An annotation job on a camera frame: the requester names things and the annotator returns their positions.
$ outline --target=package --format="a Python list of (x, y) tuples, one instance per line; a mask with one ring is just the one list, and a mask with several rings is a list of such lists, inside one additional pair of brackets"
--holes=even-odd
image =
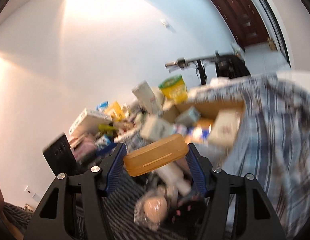
[(97, 141), (96, 141), (96, 146), (99, 147), (103, 147), (103, 146), (107, 146), (111, 144), (111, 141), (109, 140), (109, 138), (106, 135), (101, 136)]
[(84, 133), (79, 137), (71, 137), (69, 140), (70, 149), (74, 150), (76, 147), (88, 136), (88, 133)]
[(177, 104), (187, 100), (187, 87), (182, 75), (166, 79), (159, 85), (159, 89), (167, 99), (172, 99)]
[(173, 134), (128, 153), (123, 160), (128, 174), (135, 177), (173, 162), (185, 156), (188, 151), (183, 136)]
[(169, 199), (156, 189), (148, 191), (135, 204), (134, 222), (157, 231), (160, 223), (165, 220), (169, 209)]
[(188, 134), (185, 137), (186, 143), (207, 143), (208, 135), (211, 129), (203, 129), (201, 127), (189, 128)]
[(165, 102), (165, 96), (163, 92), (158, 87), (152, 87), (152, 91), (156, 97), (156, 100), (163, 106)]
[(131, 91), (150, 114), (158, 114), (163, 110), (161, 103), (156, 99), (154, 92), (146, 81), (143, 81)]
[(208, 142), (225, 148), (232, 147), (240, 126), (240, 113), (236, 109), (220, 110)]
[(85, 137), (83, 141), (73, 150), (73, 155), (76, 159), (76, 162), (79, 162), (87, 154), (96, 151), (97, 145), (94, 140), (89, 137)]
[(211, 88), (210, 85), (193, 87), (187, 92), (188, 101), (194, 101), (198, 94), (203, 93)]
[(130, 103), (127, 104), (130, 114), (136, 114), (141, 111), (139, 104), (140, 103), (137, 98), (133, 99)]
[(228, 84), (230, 84), (230, 79), (228, 77), (216, 77), (211, 79), (209, 85), (212, 88), (218, 88), (218, 87), (224, 87)]
[(186, 136), (187, 135), (187, 127), (183, 124), (173, 124), (174, 127), (174, 131), (173, 133), (179, 133), (182, 136)]
[(96, 111), (104, 112), (104, 110), (107, 108), (108, 108), (108, 101), (105, 101), (96, 106)]
[(98, 125), (98, 129), (100, 131), (101, 134), (104, 134), (104, 133), (112, 133), (112, 132), (115, 132), (118, 130), (117, 127), (114, 127), (114, 126), (110, 126), (108, 124), (100, 124)]
[(174, 126), (155, 115), (147, 117), (140, 136), (148, 141), (155, 142), (174, 133)]
[(134, 123), (132, 122), (113, 122), (113, 126), (124, 131), (128, 131), (135, 127)]
[(104, 113), (110, 115), (113, 121), (120, 121), (125, 118), (125, 114), (117, 101), (109, 105), (108, 108), (104, 110)]
[(220, 111), (225, 110), (226, 113), (232, 113), (230, 115), (224, 116), (225, 124), (231, 125), (231, 127), (227, 128), (228, 130), (231, 130), (231, 133), (227, 138), (220, 138), (221, 140), (214, 140), (216, 137), (214, 136), (211, 143), (218, 143), (217, 146), (221, 147), (227, 147), (228, 151), (232, 148), (234, 141), (237, 138), (237, 133), (239, 130), (239, 127), (242, 123), (242, 116), (245, 113), (246, 105), (244, 101), (214, 101), (214, 102), (192, 102), (192, 103), (183, 103), (183, 104), (175, 104), (171, 106), (169, 110), (167, 110), (161, 118), (166, 120), (169, 123), (174, 123), (176, 118), (183, 112), (188, 111), (192, 106), (194, 106), (197, 111), (200, 112), (201, 118), (206, 120), (212, 120), (214, 122), (214, 125), (212, 127), (212, 130), (207, 137), (207, 141), (209, 142), (212, 138), (213, 130), (216, 128), (216, 121), (217, 116), (219, 115)]
[(79, 137), (84, 133), (96, 134), (99, 124), (109, 124), (111, 121), (111, 116), (85, 108), (69, 128), (69, 135)]
[(135, 126), (141, 125), (143, 123), (144, 119), (145, 119), (145, 116), (142, 113), (136, 114), (136, 116), (133, 120)]
[(176, 119), (175, 123), (180, 123), (186, 127), (193, 126), (200, 119), (200, 113), (194, 106), (189, 108), (187, 111), (181, 113)]

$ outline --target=cardboard box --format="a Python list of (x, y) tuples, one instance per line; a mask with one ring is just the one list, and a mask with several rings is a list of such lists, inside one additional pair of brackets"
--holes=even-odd
[(194, 124), (200, 119), (200, 113), (196, 110), (194, 106), (189, 108), (187, 111), (180, 114), (175, 123), (180, 123), (185, 125), (186, 127), (193, 127)]
[(69, 135), (79, 137), (88, 132), (95, 135), (99, 131), (99, 124), (109, 124), (111, 121), (111, 116), (85, 108), (69, 128)]
[(194, 106), (201, 114), (201, 117), (204, 119), (215, 120), (218, 112), (222, 109), (235, 109), (240, 113), (240, 127), (237, 132), (237, 137), (234, 142), (233, 147), (216, 147), (217, 151), (214, 153), (214, 156), (210, 156), (210, 153), (204, 153), (201, 155), (212, 159), (218, 159), (213, 165), (223, 166), (223, 169), (229, 174), (234, 174), (236, 172), (234, 164), (241, 162), (242, 158), (245, 155), (245, 150), (248, 145), (249, 136), (247, 133), (247, 122), (245, 115), (246, 105), (244, 101), (215, 101), (215, 102), (194, 102), (186, 104), (173, 105), (168, 111), (166, 111), (162, 118), (170, 123), (173, 123), (175, 118), (181, 113), (187, 111), (189, 108)]
[(195, 124), (195, 127), (201, 127), (203, 129), (211, 129), (214, 125), (214, 120), (208, 118), (201, 118)]
[(168, 111), (163, 114), (161, 118), (170, 123), (174, 123), (177, 116), (187, 111), (192, 106), (194, 106), (197, 111), (200, 112), (201, 118), (207, 118), (211, 120), (215, 120), (219, 110), (222, 109), (235, 109), (239, 111), (242, 116), (246, 109), (244, 101), (194, 102), (173, 105)]

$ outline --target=white box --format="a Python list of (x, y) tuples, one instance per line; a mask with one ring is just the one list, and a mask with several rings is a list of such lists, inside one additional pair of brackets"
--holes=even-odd
[(87, 132), (95, 135), (99, 131), (98, 125), (109, 124), (111, 121), (111, 116), (85, 108), (69, 128), (69, 135), (78, 137)]
[(150, 114), (158, 114), (163, 110), (163, 107), (154, 92), (151, 90), (150, 86), (146, 81), (143, 81), (132, 90), (133, 94), (137, 97), (140, 104), (146, 109)]
[(241, 124), (240, 116), (237, 109), (220, 110), (208, 136), (208, 143), (225, 148), (233, 147)]
[(155, 115), (147, 117), (146, 122), (140, 132), (140, 136), (145, 140), (156, 142), (174, 133), (174, 126), (162, 118)]

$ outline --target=door frame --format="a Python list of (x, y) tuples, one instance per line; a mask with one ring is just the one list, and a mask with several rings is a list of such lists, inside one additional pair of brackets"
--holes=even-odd
[(260, 1), (261, 6), (263, 7), (264, 11), (266, 12), (268, 20), (271, 23), (272, 29), (275, 33), (275, 36), (276, 36), (275, 43), (278, 45), (278, 47), (279, 47), (278, 49), (281, 51), (281, 53), (283, 54), (283, 56), (287, 60), (287, 63), (289, 65), (291, 65), (290, 61), (289, 61), (288, 50), (287, 50), (287, 46), (285, 43), (284, 35), (282, 33), (281, 28), (279, 27), (279, 23), (275, 17), (275, 14), (274, 14), (273, 10), (271, 9), (271, 6), (267, 0), (259, 0), (259, 1)]
[(237, 44), (243, 50), (245, 50), (246, 46), (268, 41), (270, 34), (260, 14), (263, 11), (257, 9), (256, 3), (253, 0), (237, 0), (237, 3), (231, 0), (234, 5), (237, 4), (235, 8), (229, 0), (211, 1), (224, 18)]

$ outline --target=wooden door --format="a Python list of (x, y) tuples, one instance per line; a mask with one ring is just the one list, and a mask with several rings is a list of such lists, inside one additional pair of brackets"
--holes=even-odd
[(265, 42), (266, 27), (251, 0), (211, 0), (223, 16), (236, 42), (245, 46)]

